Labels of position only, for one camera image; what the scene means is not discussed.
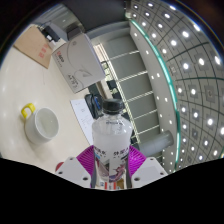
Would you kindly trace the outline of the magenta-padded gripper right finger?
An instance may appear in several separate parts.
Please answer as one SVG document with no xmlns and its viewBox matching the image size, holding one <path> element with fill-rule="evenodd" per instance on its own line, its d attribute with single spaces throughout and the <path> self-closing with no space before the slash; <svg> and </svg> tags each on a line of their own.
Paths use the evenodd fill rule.
<svg viewBox="0 0 224 224">
<path fill-rule="evenodd" d="M 128 189 L 143 187 L 167 175 L 156 158 L 146 157 L 133 146 L 129 150 L 126 169 Z"/>
</svg>

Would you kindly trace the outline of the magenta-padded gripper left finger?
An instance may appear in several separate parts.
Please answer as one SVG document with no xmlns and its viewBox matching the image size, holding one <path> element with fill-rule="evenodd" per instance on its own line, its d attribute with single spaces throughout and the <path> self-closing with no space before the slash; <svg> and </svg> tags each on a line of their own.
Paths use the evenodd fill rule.
<svg viewBox="0 0 224 224">
<path fill-rule="evenodd" d="M 90 146 L 77 157 L 68 157 L 56 166 L 55 174 L 84 188 L 96 185 L 94 150 Z"/>
</svg>

